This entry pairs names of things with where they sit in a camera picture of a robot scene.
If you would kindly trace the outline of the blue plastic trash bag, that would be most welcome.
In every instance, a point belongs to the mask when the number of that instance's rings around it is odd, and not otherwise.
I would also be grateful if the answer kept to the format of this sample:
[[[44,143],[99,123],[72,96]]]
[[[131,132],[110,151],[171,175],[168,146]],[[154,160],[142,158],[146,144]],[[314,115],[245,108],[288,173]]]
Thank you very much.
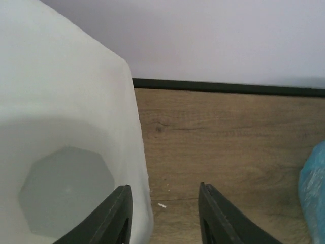
[[[324,243],[324,141],[313,148],[300,171],[298,196],[312,243]]]

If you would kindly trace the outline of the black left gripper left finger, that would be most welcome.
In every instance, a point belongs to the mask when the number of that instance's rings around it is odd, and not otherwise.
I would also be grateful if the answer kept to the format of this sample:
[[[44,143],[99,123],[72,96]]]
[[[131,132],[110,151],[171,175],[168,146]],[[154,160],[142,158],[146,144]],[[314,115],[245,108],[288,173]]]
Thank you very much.
[[[55,244],[129,244],[132,214],[131,187],[118,186],[85,220]]]

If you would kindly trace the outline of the white plastic trash bin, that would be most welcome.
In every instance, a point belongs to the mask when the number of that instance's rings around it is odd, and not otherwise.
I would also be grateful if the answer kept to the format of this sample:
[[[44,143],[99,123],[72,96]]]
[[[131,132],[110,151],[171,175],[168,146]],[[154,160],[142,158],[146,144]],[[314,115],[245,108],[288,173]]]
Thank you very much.
[[[131,243],[153,230],[125,60],[41,1],[1,1],[1,243],[54,243],[118,186]]]

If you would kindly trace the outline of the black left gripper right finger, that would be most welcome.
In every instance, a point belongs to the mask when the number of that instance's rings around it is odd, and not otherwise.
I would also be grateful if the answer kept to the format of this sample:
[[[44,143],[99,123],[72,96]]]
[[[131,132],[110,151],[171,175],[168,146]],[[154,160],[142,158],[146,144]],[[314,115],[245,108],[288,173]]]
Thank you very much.
[[[280,243],[252,222],[211,184],[200,183],[198,207],[204,244]]]

